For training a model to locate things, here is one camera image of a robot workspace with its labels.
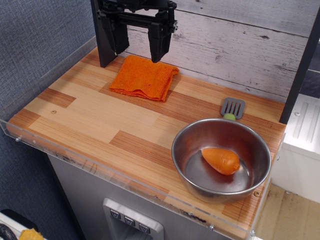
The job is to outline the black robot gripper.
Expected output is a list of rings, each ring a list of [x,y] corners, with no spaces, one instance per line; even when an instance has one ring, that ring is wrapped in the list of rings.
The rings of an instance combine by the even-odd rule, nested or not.
[[[151,60],[159,62],[169,52],[171,34],[178,29],[177,4],[171,0],[101,0],[99,19],[117,56],[129,46],[128,27],[148,28]]]

